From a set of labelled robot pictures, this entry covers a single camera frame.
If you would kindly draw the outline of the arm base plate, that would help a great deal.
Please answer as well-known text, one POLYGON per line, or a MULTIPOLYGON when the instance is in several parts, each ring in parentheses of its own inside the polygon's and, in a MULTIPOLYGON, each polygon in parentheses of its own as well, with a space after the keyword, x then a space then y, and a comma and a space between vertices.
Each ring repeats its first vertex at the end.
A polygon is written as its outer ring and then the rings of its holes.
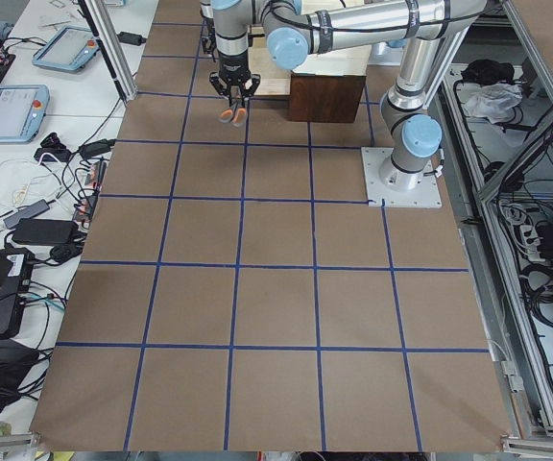
POLYGON ((369 206, 397 208, 440 208, 442 200, 432 161, 422 171, 409 174, 392 163, 392 148, 361 149, 369 206))

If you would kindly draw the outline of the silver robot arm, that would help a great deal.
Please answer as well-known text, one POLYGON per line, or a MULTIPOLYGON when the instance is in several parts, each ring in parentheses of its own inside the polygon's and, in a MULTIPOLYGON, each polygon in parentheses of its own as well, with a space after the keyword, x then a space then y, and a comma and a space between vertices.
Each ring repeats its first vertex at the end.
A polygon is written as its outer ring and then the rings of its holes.
POLYGON ((412 190, 443 136, 438 122, 422 110, 440 42, 462 33, 486 6, 484 1, 374 1, 304 14, 299 1, 203 1, 201 15, 208 28, 204 50, 217 54, 219 62, 209 81, 228 99, 220 119, 242 125, 247 103, 260 84, 259 75, 249 68, 249 31, 254 25, 262 27, 273 62, 286 70, 310 55, 404 40, 397 79, 381 102, 394 149, 378 174, 394 191, 412 190))
POLYGON ((203 52, 215 60, 216 35, 212 7, 209 0, 201 0, 200 5, 201 16, 206 26, 206 34, 201 38, 203 52))

